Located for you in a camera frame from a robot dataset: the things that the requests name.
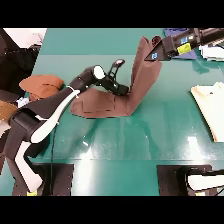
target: teal tabletop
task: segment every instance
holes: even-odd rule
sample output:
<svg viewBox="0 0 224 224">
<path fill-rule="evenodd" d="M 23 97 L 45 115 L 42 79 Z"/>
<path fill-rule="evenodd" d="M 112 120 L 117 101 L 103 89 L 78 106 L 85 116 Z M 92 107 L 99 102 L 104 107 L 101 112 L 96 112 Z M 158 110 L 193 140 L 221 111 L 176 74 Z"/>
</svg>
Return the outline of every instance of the teal tabletop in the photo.
<svg viewBox="0 0 224 224">
<path fill-rule="evenodd" d="M 155 35 L 163 37 L 163 29 L 49 28 L 33 74 L 53 74 L 69 84 L 88 66 L 100 64 L 108 71 L 122 58 L 126 62 L 117 78 L 130 85 L 140 36 Z M 65 110 L 56 133 L 54 162 L 75 164 L 72 195 L 158 195 L 158 164 L 224 168 L 224 143 L 213 142 L 190 93 L 196 85 L 224 82 L 224 66 L 196 53 L 197 60 L 163 62 L 158 80 L 130 117 L 84 119 L 72 115 L 70 106 Z M 52 139 L 32 161 L 49 162 L 51 147 Z M 11 195 L 13 182 L 5 163 L 0 195 Z"/>
</svg>

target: green table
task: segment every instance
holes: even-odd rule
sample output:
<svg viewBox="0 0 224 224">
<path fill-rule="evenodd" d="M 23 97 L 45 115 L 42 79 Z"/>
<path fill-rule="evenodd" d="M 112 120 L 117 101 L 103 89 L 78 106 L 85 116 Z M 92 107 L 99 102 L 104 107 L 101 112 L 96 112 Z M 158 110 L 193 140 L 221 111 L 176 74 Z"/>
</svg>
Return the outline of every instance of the green table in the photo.
<svg viewBox="0 0 224 224">
<path fill-rule="evenodd" d="M 54 74 L 69 84 L 87 66 L 100 64 L 107 71 L 123 58 L 118 81 L 129 85 L 142 35 L 162 36 L 162 28 L 48 29 L 33 74 Z M 84 119 L 66 109 L 54 161 L 75 163 L 72 195 L 158 195 L 158 164 L 224 168 L 224 144 L 213 142 L 190 93 L 192 86 L 223 82 L 224 67 L 197 54 L 195 61 L 163 62 L 157 82 L 130 117 Z M 49 162 L 50 150 L 51 145 L 33 161 Z M 5 165 L 4 176 L 10 176 L 7 169 Z M 5 189 L 1 178 L 0 194 Z"/>
</svg>

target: blue cloth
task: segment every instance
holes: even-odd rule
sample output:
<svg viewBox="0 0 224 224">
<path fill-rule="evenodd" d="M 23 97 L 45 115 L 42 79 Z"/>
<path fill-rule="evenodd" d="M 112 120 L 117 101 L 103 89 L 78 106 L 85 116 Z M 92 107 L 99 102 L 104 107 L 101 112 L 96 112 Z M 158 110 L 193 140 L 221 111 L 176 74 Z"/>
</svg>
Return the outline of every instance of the blue cloth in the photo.
<svg viewBox="0 0 224 224">
<path fill-rule="evenodd" d="M 165 33 L 165 36 L 170 36 L 170 35 L 177 35 L 177 34 L 180 34 L 184 31 L 186 31 L 187 28 L 165 28 L 164 29 L 164 33 Z M 197 59 L 197 55 L 195 53 L 194 50 L 188 52 L 188 53 L 185 53 L 185 54 L 182 54 L 180 56 L 176 56 L 174 58 L 181 58 L 181 59 L 193 59 L 193 60 L 196 60 Z"/>
</svg>

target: blue sticker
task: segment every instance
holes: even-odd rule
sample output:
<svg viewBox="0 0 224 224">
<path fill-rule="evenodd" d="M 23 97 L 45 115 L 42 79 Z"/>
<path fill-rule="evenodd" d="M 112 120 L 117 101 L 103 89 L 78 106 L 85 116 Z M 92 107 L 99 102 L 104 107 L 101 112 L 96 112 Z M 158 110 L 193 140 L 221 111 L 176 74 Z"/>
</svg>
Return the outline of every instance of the blue sticker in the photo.
<svg viewBox="0 0 224 224">
<path fill-rule="evenodd" d="M 156 59 L 158 57 L 158 54 L 155 53 L 155 54 L 152 54 L 152 59 Z"/>
<path fill-rule="evenodd" d="M 181 44 L 185 44 L 185 43 L 187 43 L 187 37 L 184 37 L 181 39 Z"/>
</svg>

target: glossy table surface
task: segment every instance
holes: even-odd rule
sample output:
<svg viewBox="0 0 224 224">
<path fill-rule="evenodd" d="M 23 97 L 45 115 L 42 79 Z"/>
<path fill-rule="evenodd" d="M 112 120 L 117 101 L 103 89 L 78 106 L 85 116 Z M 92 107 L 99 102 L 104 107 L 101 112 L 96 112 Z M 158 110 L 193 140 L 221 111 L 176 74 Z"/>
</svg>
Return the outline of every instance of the glossy table surface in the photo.
<svg viewBox="0 0 224 224">
<path fill-rule="evenodd" d="M 90 65 L 108 71 L 123 58 L 118 81 L 129 85 L 142 35 L 163 36 L 163 29 L 49 28 L 33 74 L 54 74 L 69 84 Z M 158 80 L 130 117 L 84 119 L 72 115 L 70 106 L 66 109 L 56 133 L 54 161 L 75 163 L 72 195 L 158 195 L 158 164 L 224 168 L 224 144 L 213 142 L 190 93 L 195 85 L 223 82 L 224 66 L 196 53 L 194 61 L 163 62 Z M 32 161 L 48 162 L 51 146 Z M 5 189 L 2 178 L 0 194 Z"/>
</svg>

